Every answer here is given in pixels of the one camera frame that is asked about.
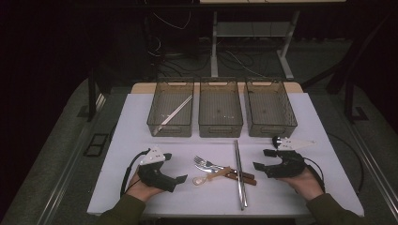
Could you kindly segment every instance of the sleeve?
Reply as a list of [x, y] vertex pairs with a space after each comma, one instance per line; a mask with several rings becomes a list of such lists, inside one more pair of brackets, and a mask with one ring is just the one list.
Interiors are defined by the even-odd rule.
[[330, 194], [323, 194], [314, 198], [307, 202], [307, 207], [319, 225], [368, 224], [364, 217], [343, 209]]
[[137, 225], [144, 209], [144, 202], [123, 195], [113, 209], [101, 214], [96, 225]]

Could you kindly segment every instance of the floor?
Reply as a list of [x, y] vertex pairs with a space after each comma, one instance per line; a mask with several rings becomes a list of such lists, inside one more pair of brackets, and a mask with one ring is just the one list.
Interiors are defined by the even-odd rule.
[[[279, 39], [221, 39], [219, 76], [283, 77], [275, 53], [281, 44]], [[335, 65], [350, 44], [349, 40], [293, 41], [287, 60], [294, 82], [304, 83]], [[197, 79], [210, 76], [208, 46], [208, 39], [201, 39], [201, 54], [197, 58], [170, 52], [158, 66], [158, 75]], [[329, 77], [304, 92], [309, 93], [330, 142], [353, 188], [358, 191], [369, 224], [398, 224], [397, 212], [391, 210], [397, 206], [394, 192], [398, 189], [397, 134], [359, 88], [355, 90], [354, 106], [361, 107], [368, 120], [354, 125], [347, 122], [343, 115], [344, 92], [329, 95], [325, 90], [328, 81]], [[100, 96], [98, 112], [91, 122], [87, 122], [86, 117], [87, 82], [76, 89], [2, 225], [93, 224], [96, 221], [97, 217], [88, 215], [86, 209], [130, 89], [130, 86], [115, 86], [111, 94]], [[95, 134], [106, 136], [102, 153], [99, 157], [85, 157], [84, 151]], [[311, 218], [296, 219], [298, 225], [312, 222]], [[255, 221], [255, 224], [269, 223]]]

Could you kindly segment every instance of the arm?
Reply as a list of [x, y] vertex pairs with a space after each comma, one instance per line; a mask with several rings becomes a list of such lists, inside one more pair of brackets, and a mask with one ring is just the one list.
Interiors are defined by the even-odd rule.
[[365, 218], [343, 209], [330, 194], [324, 193], [314, 175], [307, 168], [298, 176], [279, 180], [289, 184], [306, 200], [308, 209], [319, 225], [367, 224]]
[[104, 212], [99, 217], [97, 225], [137, 225], [144, 212], [145, 203], [152, 196], [163, 192], [161, 189], [149, 187], [141, 182], [137, 171], [131, 178], [126, 193], [113, 209]]

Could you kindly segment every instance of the white table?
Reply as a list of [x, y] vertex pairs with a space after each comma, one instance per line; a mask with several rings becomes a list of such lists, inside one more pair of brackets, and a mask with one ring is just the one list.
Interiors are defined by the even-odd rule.
[[[305, 93], [289, 93], [290, 102], [298, 120], [292, 139], [315, 141], [316, 145], [298, 150], [321, 166], [325, 175], [326, 190], [344, 208], [363, 216], [363, 208], [336, 157], [328, 136], [322, 127], [314, 106]], [[177, 185], [173, 193], [164, 192], [151, 199], [144, 211], [147, 217], [163, 218], [301, 218], [309, 211], [303, 199], [286, 183], [267, 178], [256, 171], [253, 162], [266, 165], [279, 164], [278, 158], [265, 157], [263, 149], [273, 149], [269, 138], [248, 136], [243, 126], [239, 149], [243, 171], [255, 174], [257, 186], [246, 185], [248, 205], [240, 210], [237, 181], [217, 177], [202, 186], [192, 183], [193, 177], [205, 175], [193, 166], [194, 156], [216, 164], [236, 167], [235, 139], [204, 139], [199, 137], [197, 124], [199, 96], [193, 99], [193, 126], [190, 138], [154, 138], [150, 135], [146, 119], [153, 94], [128, 95], [106, 159], [99, 175], [87, 213], [100, 215], [111, 209], [119, 200], [119, 191], [126, 168], [131, 160], [147, 148], [157, 145], [163, 153], [172, 153], [171, 160], [161, 168], [162, 173], [173, 178], [188, 175], [184, 184]], [[245, 104], [240, 96], [243, 119]]]

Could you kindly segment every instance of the gray carpet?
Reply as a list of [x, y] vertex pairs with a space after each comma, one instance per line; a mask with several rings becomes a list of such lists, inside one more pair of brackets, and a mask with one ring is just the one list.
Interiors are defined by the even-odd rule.
[[[221, 59], [223, 61], [219, 63], [219, 75], [243, 78], [253, 76], [252, 71], [254, 71], [262, 75], [282, 77], [283, 71], [274, 51], [280, 44], [278, 40], [263, 40], [261, 43], [263, 49], [259, 53], [242, 49], [233, 41], [221, 43], [219, 55], [223, 56]], [[330, 68], [342, 59], [349, 46], [350, 42], [344, 40], [294, 41], [287, 54], [287, 60], [295, 76], [295, 82], [303, 83]], [[224, 50], [232, 53], [251, 71], [242, 68], [234, 56]], [[204, 54], [199, 59], [170, 56], [169, 60], [172, 63], [166, 62], [164, 64], [168, 67], [159, 67], [159, 75], [209, 76], [208, 50], [203, 49], [203, 51]], [[353, 188], [357, 189], [360, 186], [360, 164], [353, 151], [358, 153], [360, 150], [350, 131], [351, 125], [348, 125], [342, 116], [344, 93], [336, 96], [328, 95], [325, 91], [328, 81], [329, 78], [326, 78], [305, 91], [310, 94]], [[9, 208], [2, 225], [38, 224], [38, 221], [39, 224], [95, 222], [97, 217], [88, 215], [86, 209], [112, 139], [113, 128], [129, 91], [130, 87], [115, 87], [114, 91], [106, 96], [106, 101], [95, 119], [87, 123], [86, 118], [78, 116], [81, 109], [87, 105], [86, 82], [76, 89], [31, 173]], [[355, 106], [362, 107], [369, 117], [368, 121], [356, 122], [355, 130], [358, 130], [369, 146], [391, 186], [398, 189], [395, 179], [398, 177], [396, 161], [398, 153], [395, 151], [398, 146], [397, 134], [360, 89], [356, 89], [354, 103]], [[96, 133], [108, 134], [103, 152], [100, 157], [84, 157], [83, 152]], [[365, 166], [364, 171], [364, 182], [359, 198], [370, 224], [397, 224], [379, 186]], [[54, 200], [52, 194], [59, 198]], [[46, 207], [49, 200], [53, 206]], [[313, 220], [297, 219], [296, 222], [298, 225], [307, 225]]]

